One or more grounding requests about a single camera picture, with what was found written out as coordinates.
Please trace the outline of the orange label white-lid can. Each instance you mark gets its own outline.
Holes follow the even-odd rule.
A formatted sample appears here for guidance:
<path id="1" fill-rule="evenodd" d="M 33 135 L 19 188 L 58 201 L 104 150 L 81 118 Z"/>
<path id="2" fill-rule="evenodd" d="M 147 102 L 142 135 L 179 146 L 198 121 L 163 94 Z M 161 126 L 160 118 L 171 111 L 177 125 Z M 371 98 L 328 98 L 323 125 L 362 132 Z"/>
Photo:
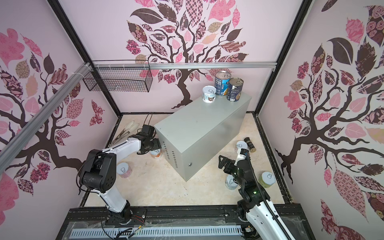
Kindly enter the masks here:
<path id="1" fill-rule="evenodd" d="M 150 154 L 154 159 L 159 159 L 163 155 L 161 149 L 150 151 Z"/>

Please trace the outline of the light blue white-lid can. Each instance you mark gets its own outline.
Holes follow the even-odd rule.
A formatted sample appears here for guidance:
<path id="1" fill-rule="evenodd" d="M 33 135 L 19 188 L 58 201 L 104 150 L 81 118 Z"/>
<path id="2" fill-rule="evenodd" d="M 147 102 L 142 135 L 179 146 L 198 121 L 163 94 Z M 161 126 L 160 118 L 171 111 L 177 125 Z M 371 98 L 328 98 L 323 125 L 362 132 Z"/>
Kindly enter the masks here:
<path id="1" fill-rule="evenodd" d="M 229 190 L 235 190 L 238 187 L 238 183 L 232 175 L 227 175 L 225 185 Z"/>

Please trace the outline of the pink small white-lid can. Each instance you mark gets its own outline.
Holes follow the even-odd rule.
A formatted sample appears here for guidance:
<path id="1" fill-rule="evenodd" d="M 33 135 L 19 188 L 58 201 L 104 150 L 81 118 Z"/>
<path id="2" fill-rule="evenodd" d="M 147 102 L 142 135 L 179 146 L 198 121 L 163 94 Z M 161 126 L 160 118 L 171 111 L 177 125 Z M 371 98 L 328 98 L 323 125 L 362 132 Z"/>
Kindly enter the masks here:
<path id="1" fill-rule="evenodd" d="M 248 144 L 244 141 L 238 141 L 235 146 L 235 151 L 238 153 L 241 151 L 241 149 L 249 150 Z"/>

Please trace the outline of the teal label white-lid can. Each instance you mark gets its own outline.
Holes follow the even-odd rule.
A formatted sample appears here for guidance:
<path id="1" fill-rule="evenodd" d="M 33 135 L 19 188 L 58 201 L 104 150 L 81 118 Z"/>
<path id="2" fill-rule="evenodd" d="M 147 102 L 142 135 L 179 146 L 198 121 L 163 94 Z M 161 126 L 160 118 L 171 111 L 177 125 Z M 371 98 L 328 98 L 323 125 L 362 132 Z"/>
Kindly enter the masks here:
<path id="1" fill-rule="evenodd" d="M 205 86 L 203 87 L 203 102 L 210 104 L 213 103 L 216 99 L 216 91 L 217 89 L 214 86 Z"/>

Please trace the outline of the dark grey tin can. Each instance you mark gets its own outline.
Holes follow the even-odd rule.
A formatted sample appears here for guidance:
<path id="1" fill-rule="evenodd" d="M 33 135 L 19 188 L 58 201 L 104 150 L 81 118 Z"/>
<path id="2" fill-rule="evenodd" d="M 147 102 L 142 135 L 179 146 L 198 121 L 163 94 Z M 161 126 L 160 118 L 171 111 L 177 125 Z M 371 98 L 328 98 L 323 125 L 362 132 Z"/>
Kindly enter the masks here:
<path id="1" fill-rule="evenodd" d="M 240 78 L 231 78 L 228 84 L 227 100 L 237 102 L 242 93 L 244 81 Z"/>

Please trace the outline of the blue label tin can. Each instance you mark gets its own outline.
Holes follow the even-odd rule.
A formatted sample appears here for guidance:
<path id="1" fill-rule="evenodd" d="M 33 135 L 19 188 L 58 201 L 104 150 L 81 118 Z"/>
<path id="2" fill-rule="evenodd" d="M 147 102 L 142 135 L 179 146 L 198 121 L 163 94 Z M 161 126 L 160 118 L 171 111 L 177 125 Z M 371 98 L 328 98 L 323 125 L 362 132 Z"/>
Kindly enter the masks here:
<path id="1" fill-rule="evenodd" d="M 225 96 L 228 93 L 228 85 L 232 75 L 229 71 L 219 71 L 215 76 L 216 95 Z"/>

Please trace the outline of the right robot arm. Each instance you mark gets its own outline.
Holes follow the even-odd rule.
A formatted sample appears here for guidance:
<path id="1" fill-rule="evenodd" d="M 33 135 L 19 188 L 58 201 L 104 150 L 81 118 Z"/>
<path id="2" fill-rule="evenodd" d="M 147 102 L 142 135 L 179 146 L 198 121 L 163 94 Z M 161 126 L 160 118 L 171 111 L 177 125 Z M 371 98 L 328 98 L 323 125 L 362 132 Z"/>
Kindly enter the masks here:
<path id="1" fill-rule="evenodd" d="M 238 201 L 239 218 L 250 223 L 261 239 L 295 239 L 281 220 L 267 191 L 259 184 L 249 155 L 239 161 L 220 155 L 218 167 L 231 175 L 239 185 L 242 196 Z"/>

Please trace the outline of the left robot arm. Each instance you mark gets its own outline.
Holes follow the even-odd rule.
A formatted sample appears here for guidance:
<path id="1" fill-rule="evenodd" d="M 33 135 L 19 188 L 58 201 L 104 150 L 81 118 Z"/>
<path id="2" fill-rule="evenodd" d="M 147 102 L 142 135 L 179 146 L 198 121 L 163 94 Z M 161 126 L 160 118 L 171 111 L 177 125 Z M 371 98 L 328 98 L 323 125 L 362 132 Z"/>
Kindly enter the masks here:
<path id="1" fill-rule="evenodd" d="M 160 148 L 161 143 L 155 137 L 132 135 L 110 148 L 92 150 L 79 170 L 78 186 L 86 187 L 103 199 L 112 222 L 128 224 L 133 213 L 130 203 L 123 198 L 115 185 L 118 162 L 133 153 L 144 155 Z"/>

